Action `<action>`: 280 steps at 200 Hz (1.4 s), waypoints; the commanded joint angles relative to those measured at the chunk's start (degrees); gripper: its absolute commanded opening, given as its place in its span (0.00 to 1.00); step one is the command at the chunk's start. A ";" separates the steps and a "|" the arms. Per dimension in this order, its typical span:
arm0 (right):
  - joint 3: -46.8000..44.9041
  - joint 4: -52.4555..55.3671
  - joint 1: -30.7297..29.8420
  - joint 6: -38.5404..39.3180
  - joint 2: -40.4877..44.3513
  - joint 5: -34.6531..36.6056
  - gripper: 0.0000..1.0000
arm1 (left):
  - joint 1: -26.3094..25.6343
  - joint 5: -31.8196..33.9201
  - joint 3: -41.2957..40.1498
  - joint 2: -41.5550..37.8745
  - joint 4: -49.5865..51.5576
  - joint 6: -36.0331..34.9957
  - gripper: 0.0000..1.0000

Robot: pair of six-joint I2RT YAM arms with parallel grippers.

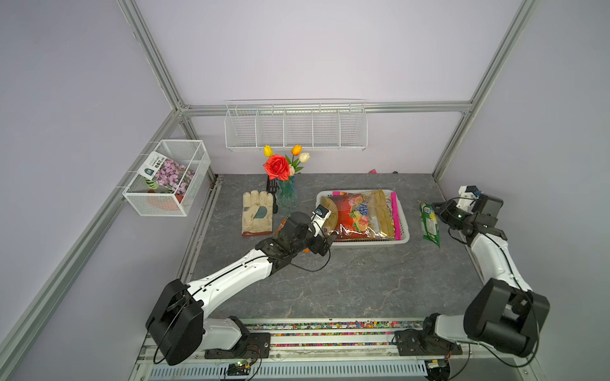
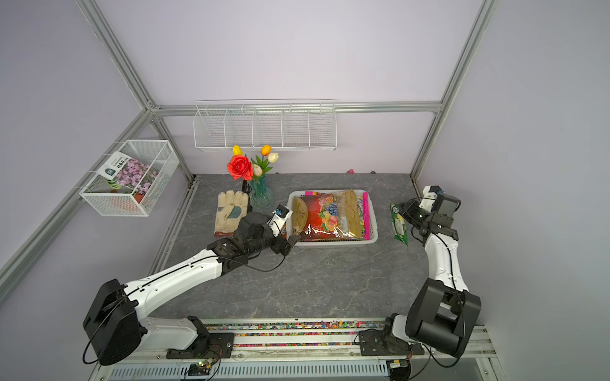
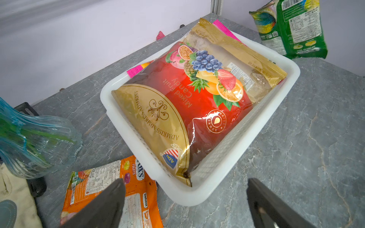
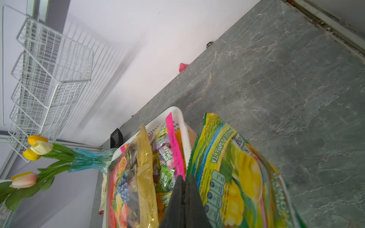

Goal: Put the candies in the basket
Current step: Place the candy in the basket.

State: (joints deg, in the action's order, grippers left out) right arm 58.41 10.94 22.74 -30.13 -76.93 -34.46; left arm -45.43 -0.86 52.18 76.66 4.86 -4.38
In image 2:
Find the green candy packet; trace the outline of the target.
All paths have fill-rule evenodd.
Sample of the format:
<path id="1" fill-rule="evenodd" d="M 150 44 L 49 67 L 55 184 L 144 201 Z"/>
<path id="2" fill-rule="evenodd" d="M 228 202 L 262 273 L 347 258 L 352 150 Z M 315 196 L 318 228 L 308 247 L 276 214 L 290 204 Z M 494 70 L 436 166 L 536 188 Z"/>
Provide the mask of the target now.
<path id="1" fill-rule="evenodd" d="M 390 203 L 390 211 L 392 214 L 392 227 L 394 228 L 394 238 L 397 241 L 408 245 L 408 232 L 406 231 L 408 225 L 404 217 L 400 214 L 400 206 L 395 203 Z"/>

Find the pink fruit candy bag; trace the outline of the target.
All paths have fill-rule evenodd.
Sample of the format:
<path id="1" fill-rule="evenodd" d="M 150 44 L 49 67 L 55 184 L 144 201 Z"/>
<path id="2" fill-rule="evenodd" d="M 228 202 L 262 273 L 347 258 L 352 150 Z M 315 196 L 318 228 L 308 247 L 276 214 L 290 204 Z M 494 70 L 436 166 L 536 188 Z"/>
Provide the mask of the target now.
<path id="1" fill-rule="evenodd" d="M 364 235 L 365 241 L 369 241 L 371 238 L 371 222 L 370 222 L 370 206 L 369 206 L 369 193 L 363 193 L 363 221 L 364 221 Z"/>

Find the gold candy bag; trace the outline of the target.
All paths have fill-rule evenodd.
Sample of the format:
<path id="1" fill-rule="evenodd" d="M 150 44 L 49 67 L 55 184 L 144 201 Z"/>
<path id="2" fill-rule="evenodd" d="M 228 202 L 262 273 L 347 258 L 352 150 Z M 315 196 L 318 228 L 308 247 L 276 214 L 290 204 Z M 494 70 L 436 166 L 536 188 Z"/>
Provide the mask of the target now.
<path id="1" fill-rule="evenodd" d="M 363 241 L 363 195 L 340 190 L 296 196 L 291 202 L 291 235 L 305 242 Z"/>

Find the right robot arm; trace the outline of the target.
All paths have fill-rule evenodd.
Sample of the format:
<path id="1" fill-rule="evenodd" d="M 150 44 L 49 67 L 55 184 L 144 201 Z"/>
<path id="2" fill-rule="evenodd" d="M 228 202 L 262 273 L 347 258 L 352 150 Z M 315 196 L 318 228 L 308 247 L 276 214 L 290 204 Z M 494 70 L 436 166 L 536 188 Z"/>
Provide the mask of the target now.
<path id="1" fill-rule="evenodd" d="M 481 313 L 458 262 L 458 232 L 452 228 L 461 201 L 450 195 L 414 198 L 397 206 L 399 215 L 421 236 L 429 276 L 407 314 L 386 318 L 384 340 L 395 349 L 410 341 L 460 359 Z"/>

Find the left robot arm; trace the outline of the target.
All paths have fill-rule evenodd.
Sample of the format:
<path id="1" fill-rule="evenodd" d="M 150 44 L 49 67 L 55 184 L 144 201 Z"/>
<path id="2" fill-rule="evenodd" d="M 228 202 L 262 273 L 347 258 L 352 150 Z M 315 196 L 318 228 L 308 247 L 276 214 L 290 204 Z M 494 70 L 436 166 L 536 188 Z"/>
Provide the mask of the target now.
<path id="1" fill-rule="evenodd" d="M 170 360 L 228 357 L 233 339 L 212 334 L 198 317 L 155 319 L 152 312 L 197 287 L 249 267 L 249 262 L 269 249 L 286 257 L 300 236 L 284 237 L 283 228 L 292 211 L 279 205 L 270 214 L 252 212 L 241 219 L 237 230 L 170 268 L 142 279 L 104 283 L 84 319 L 87 350 L 96 363 L 116 364 L 135 352 L 166 351 Z"/>

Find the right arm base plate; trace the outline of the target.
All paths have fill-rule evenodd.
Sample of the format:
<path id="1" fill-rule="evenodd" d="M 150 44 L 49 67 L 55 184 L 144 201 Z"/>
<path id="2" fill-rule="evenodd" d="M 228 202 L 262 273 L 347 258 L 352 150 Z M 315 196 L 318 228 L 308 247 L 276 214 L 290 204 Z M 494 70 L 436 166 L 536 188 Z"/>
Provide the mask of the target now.
<path id="1" fill-rule="evenodd" d="M 381 330 L 363 330 L 356 334 L 353 344 L 363 357 L 413 357 L 425 353 L 421 344 L 403 341 Z"/>

